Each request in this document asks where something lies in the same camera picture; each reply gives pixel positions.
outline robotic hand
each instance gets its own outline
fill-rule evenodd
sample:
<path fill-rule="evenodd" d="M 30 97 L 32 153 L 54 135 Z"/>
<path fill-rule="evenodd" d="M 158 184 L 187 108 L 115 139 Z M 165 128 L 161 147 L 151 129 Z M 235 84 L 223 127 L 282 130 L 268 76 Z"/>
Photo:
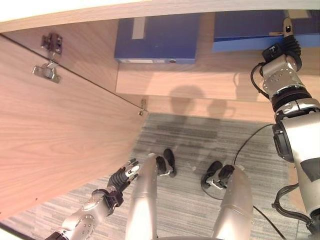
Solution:
<path fill-rule="evenodd" d="M 263 51 L 265 62 L 256 65 L 251 81 L 268 98 L 275 112 L 273 139 L 278 155 L 294 163 L 298 184 L 282 188 L 272 204 L 280 214 L 299 219 L 313 235 L 320 234 L 320 103 L 311 97 L 296 72 L 302 67 L 301 49 L 290 18 L 283 21 L 283 43 Z M 254 81 L 260 67 L 263 90 Z M 285 210 L 280 198 L 299 186 L 308 216 Z"/>
<path fill-rule="evenodd" d="M 77 212 L 67 217 L 62 226 L 45 240 L 86 240 L 95 228 L 123 203 L 122 192 L 138 176 L 140 166 L 136 159 L 130 160 L 114 173 L 106 189 L 96 189 L 91 198 Z"/>

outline cabinet hinge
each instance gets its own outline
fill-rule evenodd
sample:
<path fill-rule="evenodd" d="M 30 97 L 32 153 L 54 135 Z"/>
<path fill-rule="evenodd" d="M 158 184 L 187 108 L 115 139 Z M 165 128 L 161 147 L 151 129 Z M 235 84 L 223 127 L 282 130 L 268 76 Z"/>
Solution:
<path fill-rule="evenodd" d="M 61 77 L 57 74 L 56 67 L 59 65 L 62 56 L 62 40 L 63 38 L 56 33 L 42 36 L 41 47 L 47 50 L 49 62 L 42 66 L 34 66 L 32 71 L 34 75 L 56 84 L 60 82 Z"/>
<path fill-rule="evenodd" d="M 140 103 L 140 108 L 141 110 L 138 112 L 139 116 L 143 116 L 144 115 L 144 111 L 146 111 L 146 107 L 147 107 L 147 100 L 145 98 L 141 99 L 141 103 Z"/>

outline wooden surface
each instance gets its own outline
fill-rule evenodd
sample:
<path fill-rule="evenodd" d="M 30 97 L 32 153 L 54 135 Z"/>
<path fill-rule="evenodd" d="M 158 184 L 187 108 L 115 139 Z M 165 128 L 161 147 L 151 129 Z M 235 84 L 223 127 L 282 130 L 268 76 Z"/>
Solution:
<path fill-rule="evenodd" d="M 261 51 L 212 53 L 214 13 L 204 13 L 195 64 L 120 63 L 117 93 L 267 102 L 250 81 L 250 72 L 263 61 Z M 311 95 L 320 99 L 320 47 L 302 50 L 298 76 Z M 262 77 L 255 75 L 257 83 Z"/>
<path fill-rule="evenodd" d="M 150 0 L 55 0 L 54 4 L 44 4 L 41 0 L 11 0 L 7 1 L 6 4 L 0 8 L 0 22 L 76 9 L 88 9 L 114 4 L 128 4 L 144 1 Z"/>
<path fill-rule="evenodd" d="M 139 2 L 129 2 L 132 1 L 123 0 L 121 1 L 123 4 L 60 11 L 21 19 L 17 19 L 19 16 L 16 16 L 15 20 L 0 23 L 0 33 L 50 25 L 144 16 L 239 10 L 320 9 L 318 0 L 140 0 Z M 16 6 L 14 6 L 14 10 L 7 9 L 4 4 L 1 7 L 4 11 L 16 11 Z"/>
<path fill-rule="evenodd" d="M 115 19 L 38 27 L 3 35 L 44 57 L 48 53 L 41 48 L 42 36 L 52 32 L 61 35 L 60 65 L 114 93 L 118 75 L 118 62 L 114 58 L 117 30 Z M 140 106 L 141 96 L 123 94 L 121 97 Z"/>
<path fill-rule="evenodd" d="M 275 122 L 275 113 L 268 102 L 149 96 L 147 109 L 151 113 L 264 123 Z"/>
<path fill-rule="evenodd" d="M 288 184 L 294 185 L 298 182 L 297 170 L 293 163 L 288 163 Z M 297 208 L 297 210 L 307 215 L 304 201 L 302 200 L 300 188 L 296 188 L 288 194 L 290 202 Z"/>
<path fill-rule="evenodd" d="M 0 37 L 0 219 L 105 176 L 130 156 L 139 108 Z"/>

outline cable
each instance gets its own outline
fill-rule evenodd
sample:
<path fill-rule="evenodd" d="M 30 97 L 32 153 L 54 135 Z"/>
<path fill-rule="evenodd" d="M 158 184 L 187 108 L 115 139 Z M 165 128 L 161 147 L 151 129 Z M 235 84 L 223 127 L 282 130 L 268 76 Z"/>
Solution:
<path fill-rule="evenodd" d="M 256 82 L 255 82 L 255 80 L 254 80 L 254 74 L 255 74 L 257 68 L 260 67 L 259 72 L 260 72 L 260 75 L 262 75 L 262 69 L 261 69 L 261 68 L 262 68 L 263 65 L 265 65 L 265 63 L 264 63 L 264 62 L 260 62 L 260 63 L 258 63 L 258 64 L 252 69 L 251 74 L 250 74 L 250 79 L 251 79 L 251 83 L 253 84 L 253 86 L 255 87 L 255 89 L 258 90 L 258 93 L 262 94 L 262 95 L 265 96 L 267 99 L 269 99 L 269 95 L 268 95 L 265 91 L 263 91 L 260 87 L 258 87 L 258 85 L 256 84 Z"/>
<path fill-rule="evenodd" d="M 255 131 L 247 140 L 245 140 L 245 142 L 244 142 L 244 143 L 242 144 L 242 146 L 239 148 L 238 152 L 236 153 L 236 155 L 235 155 L 235 157 L 234 157 L 233 165 L 236 164 L 237 157 L 238 157 L 240 151 L 241 151 L 241 150 L 244 148 L 244 146 L 247 144 L 247 142 L 249 142 L 249 140 L 250 140 L 254 135 L 256 135 L 260 130 L 262 130 L 262 129 L 268 127 L 268 126 L 271 126 L 271 125 L 273 125 L 273 124 L 267 124 L 267 125 L 265 125 L 265 126 L 263 126 L 263 127 L 260 127 L 260 128 L 259 128 L 257 131 Z"/>
<path fill-rule="evenodd" d="M 259 210 L 255 205 L 253 205 L 253 208 L 257 210 L 257 212 L 260 213 L 270 223 L 270 225 L 274 228 L 274 230 L 276 230 L 276 232 L 283 240 L 287 240 L 286 237 L 280 232 L 280 230 L 274 225 L 274 223 L 261 210 Z"/>
<path fill-rule="evenodd" d="M 201 186 L 202 191 L 204 191 L 205 194 L 207 194 L 210 198 L 215 199 L 215 200 L 223 200 L 223 198 L 217 198 L 215 196 L 210 195 L 209 193 L 207 193 L 207 191 L 204 189 L 203 186 Z"/>
<path fill-rule="evenodd" d="M 273 124 L 267 124 L 267 125 L 264 125 L 263 127 L 260 127 L 258 130 L 256 130 L 247 140 L 244 141 L 244 143 L 242 144 L 242 146 L 239 148 L 239 150 L 237 151 L 235 157 L 234 157 L 234 160 L 233 160 L 233 165 L 236 164 L 236 160 L 237 160 L 237 157 L 240 153 L 240 151 L 244 148 L 244 146 L 247 144 L 247 142 L 249 142 L 249 140 L 254 136 L 256 135 L 259 131 L 261 131 L 262 129 L 268 127 L 268 126 L 271 126 Z M 210 198 L 212 199 L 215 199 L 215 200 L 223 200 L 221 198 L 217 198 L 217 197 L 214 197 L 212 195 L 210 195 L 209 193 L 207 193 L 207 191 L 204 189 L 203 186 L 201 186 L 202 188 L 202 191 L 207 194 Z M 287 240 L 286 237 L 280 232 L 280 230 L 274 225 L 274 223 L 261 211 L 259 210 L 255 205 L 253 205 L 253 208 L 258 212 L 260 213 L 268 222 L 269 224 L 274 228 L 274 230 L 279 234 L 279 236 L 283 239 L 283 240 Z"/>
<path fill-rule="evenodd" d="M 312 220 L 300 213 L 300 212 L 295 212 L 295 211 L 289 211 L 284 209 L 283 207 L 281 207 L 280 205 L 280 198 L 288 193 L 290 193 L 291 191 L 295 190 L 297 187 L 299 187 L 299 183 L 296 183 L 294 185 L 288 185 L 285 186 L 283 188 L 281 188 L 275 197 L 274 203 L 271 204 L 272 208 L 274 208 L 278 213 L 280 213 L 281 215 L 287 217 L 287 218 L 292 218 L 292 219 L 298 219 L 300 221 L 305 222 L 306 228 L 312 233 L 313 229 L 312 229 Z"/>

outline wooden cabinet door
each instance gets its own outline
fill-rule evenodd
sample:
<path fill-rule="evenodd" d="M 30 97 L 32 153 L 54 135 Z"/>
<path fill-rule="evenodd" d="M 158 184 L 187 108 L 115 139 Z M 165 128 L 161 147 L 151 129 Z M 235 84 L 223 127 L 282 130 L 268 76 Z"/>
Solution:
<path fill-rule="evenodd" d="M 118 169 L 147 115 L 61 67 L 33 75 L 45 62 L 0 37 L 0 219 Z"/>
<path fill-rule="evenodd" d="M 35 27 L 2 33 L 9 39 L 44 56 L 40 47 L 42 36 L 56 33 L 62 36 L 62 57 L 59 64 L 91 82 L 116 93 L 119 64 L 114 58 L 118 20 L 79 22 L 63 25 Z M 141 106 L 142 96 L 118 94 L 129 102 Z"/>

